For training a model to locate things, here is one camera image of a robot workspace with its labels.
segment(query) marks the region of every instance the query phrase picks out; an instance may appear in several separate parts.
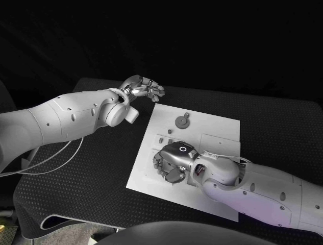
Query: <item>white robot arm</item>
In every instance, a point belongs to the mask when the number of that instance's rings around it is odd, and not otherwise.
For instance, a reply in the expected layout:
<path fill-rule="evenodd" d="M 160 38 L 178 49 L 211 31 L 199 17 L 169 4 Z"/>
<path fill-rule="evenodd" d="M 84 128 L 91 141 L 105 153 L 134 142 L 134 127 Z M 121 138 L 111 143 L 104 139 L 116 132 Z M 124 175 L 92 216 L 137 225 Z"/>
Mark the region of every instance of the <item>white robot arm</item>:
<path fill-rule="evenodd" d="M 238 161 L 179 141 L 154 155 L 154 168 L 165 180 L 193 179 L 205 195 L 242 214 L 270 225 L 307 230 L 323 235 L 323 187 L 291 174 Z M 175 169 L 163 170 L 170 163 Z"/>
<path fill-rule="evenodd" d="M 139 111 L 130 102 L 139 96 L 156 102 L 163 95 L 163 87 L 134 75 L 118 89 L 68 93 L 33 108 L 0 114 L 0 173 L 39 146 L 80 139 L 123 119 L 133 123 Z"/>

